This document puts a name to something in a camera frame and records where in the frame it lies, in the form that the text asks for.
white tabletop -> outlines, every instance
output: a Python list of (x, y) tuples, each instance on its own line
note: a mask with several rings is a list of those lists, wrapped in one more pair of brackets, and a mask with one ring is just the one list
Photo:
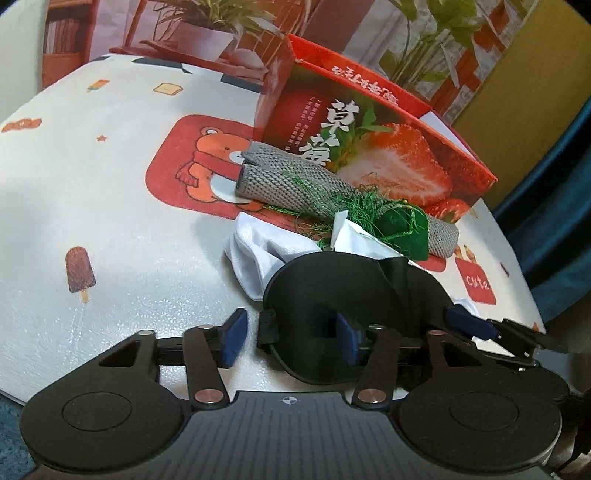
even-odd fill
[[(0, 124), (41, 119), (36, 128), (23, 122), (0, 133), (0, 391), (25, 402), (138, 330), (180, 336), (202, 323), (221, 325), (237, 307), (249, 312), (249, 333), (236, 365), (222, 371), (230, 395), (315, 390), (255, 350), (259, 306), (223, 256), (232, 221), (167, 205), (145, 184), (179, 119), (209, 115), (252, 125), (258, 94), (221, 82), (217, 72), (134, 58), (89, 63)], [(89, 90), (98, 80), (109, 83)], [(182, 90), (155, 92), (162, 83)], [(497, 300), (478, 303), (481, 316), (542, 326), (515, 255), (482, 201), (474, 214), (458, 223), (459, 243), (473, 252)], [(78, 245), (96, 277), (87, 303), (66, 278), (66, 252)], [(467, 297), (454, 258), (435, 276), (451, 296)], [(184, 368), (164, 368), (161, 382), (186, 395)]]

white pot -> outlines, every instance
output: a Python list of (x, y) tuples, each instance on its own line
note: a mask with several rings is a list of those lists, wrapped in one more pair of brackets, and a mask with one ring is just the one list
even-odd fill
[(231, 33), (197, 27), (186, 22), (179, 22), (175, 37), (179, 52), (209, 61), (216, 61), (234, 39)]

strawberry box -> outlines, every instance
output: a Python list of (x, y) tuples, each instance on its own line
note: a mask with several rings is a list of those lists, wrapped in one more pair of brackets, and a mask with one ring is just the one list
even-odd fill
[(293, 35), (265, 78), (255, 138), (451, 222), (496, 181), (429, 105)]

gray knit cloth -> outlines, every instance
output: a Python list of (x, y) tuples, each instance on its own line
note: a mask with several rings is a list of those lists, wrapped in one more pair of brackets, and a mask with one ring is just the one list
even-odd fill
[[(325, 168), (270, 145), (253, 142), (242, 156), (236, 194), (244, 198), (331, 220), (341, 210), (335, 196), (358, 193)], [(460, 235), (457, 227), (430, 215), (427, 220), (429, 253), (451, 257)]]

yellow wall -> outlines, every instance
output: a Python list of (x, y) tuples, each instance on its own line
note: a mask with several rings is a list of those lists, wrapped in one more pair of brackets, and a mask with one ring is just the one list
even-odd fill
[(498, 177), (497, 205), (591, 95), (591, 25), (564, 0), (540, 0), (505, 57), (454, 123)]

